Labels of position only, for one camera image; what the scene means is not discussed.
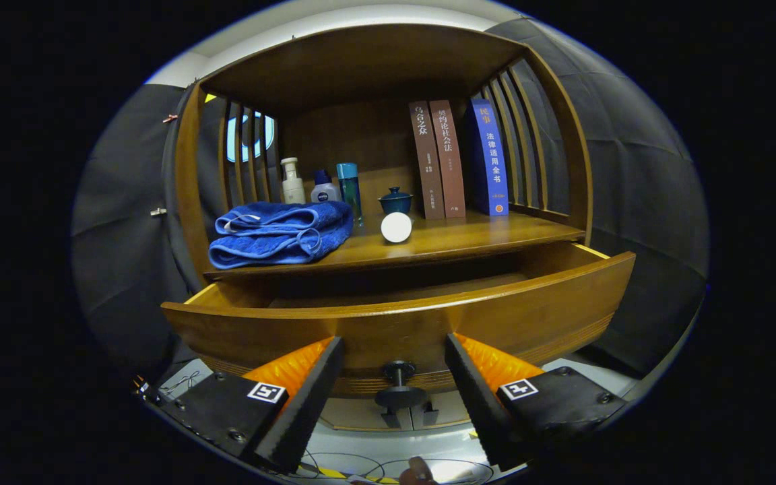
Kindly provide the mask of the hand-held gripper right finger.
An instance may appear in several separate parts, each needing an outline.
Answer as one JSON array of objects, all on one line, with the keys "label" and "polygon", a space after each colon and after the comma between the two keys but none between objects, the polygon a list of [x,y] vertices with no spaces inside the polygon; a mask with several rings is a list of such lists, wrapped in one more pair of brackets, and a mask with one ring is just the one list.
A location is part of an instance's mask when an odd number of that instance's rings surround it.
[{"label": "hand-held gripper right finger", "polygon": [[450,333],[445,362],[490,464],[502,470],[566,457],[628,402],[571,366],[545,371]]}]

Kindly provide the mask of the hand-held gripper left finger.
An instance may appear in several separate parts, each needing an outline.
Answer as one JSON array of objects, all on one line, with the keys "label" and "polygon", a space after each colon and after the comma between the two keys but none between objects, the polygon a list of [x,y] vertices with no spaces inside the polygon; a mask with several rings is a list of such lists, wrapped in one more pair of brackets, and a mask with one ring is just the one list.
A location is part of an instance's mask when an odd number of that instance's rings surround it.
[{"label": "hand-held gripper left finger", "polygon": [[295,365],[281,381],[278,358],[258,377],[200,372],[202,380],[159,409],[192,435],[233,457],[271,472],[298,470],[315,425],[343,368],[342,338],[330,337],[292,353]]}]

